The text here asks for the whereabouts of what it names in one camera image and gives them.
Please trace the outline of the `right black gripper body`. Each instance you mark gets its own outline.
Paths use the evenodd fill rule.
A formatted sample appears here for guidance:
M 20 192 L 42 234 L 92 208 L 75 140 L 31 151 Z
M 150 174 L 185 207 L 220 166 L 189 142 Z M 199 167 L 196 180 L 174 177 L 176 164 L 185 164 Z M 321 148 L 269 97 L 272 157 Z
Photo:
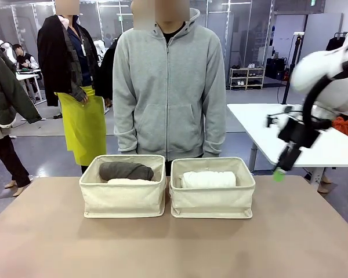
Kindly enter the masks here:
M 320 134 L 318 130 L 307 127 L 296 119 L 288 118 L 286 125 L 279 132 L 278 138 L 286 143 L 297 144 L 299 147 L 311 148 Z

